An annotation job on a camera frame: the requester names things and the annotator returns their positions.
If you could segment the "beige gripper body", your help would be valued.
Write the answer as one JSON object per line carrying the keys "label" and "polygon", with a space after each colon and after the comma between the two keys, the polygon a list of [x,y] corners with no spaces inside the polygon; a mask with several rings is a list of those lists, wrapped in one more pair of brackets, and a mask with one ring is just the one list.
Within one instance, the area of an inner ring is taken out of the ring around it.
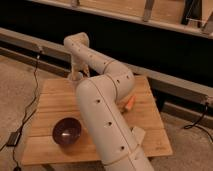
{"label": "beige gripper body", "polygon": [[83,72],[85,66],[88,65],[83,60],[81,60],[77,55],[71,55],[71,68],[74,67],[76,72],[79,71]]}

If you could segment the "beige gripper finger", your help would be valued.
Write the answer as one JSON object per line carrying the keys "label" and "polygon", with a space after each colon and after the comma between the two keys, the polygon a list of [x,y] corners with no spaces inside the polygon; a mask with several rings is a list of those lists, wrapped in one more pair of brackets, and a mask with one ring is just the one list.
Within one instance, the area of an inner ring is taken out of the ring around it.
{"label": "beige gripper finger", "polygon": [[90,77],[90,70],[89,70],[89,67],[88,67],[88,66],[85,66],[85,67],[84,67],[83,72],[84,72],[84,75],[85,75],[86,77]]}
{"label": "beige gripper finger", "polygon": [[74,67],[71,68],[71,79],[75,79],[76,77],[76,70]]}

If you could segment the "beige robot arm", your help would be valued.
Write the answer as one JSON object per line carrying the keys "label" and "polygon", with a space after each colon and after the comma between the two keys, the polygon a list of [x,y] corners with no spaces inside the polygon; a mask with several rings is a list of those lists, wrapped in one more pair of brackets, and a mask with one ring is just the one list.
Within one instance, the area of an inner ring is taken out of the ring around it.
{"label": "beige robot arm", "polygon": [[135,85],[132,71],[91,49],[85,33],[66,37],[64,46],[71,54],[77,104],[105,170],[154,171],[141,147],[143,130],[131,129],[116,105]]}

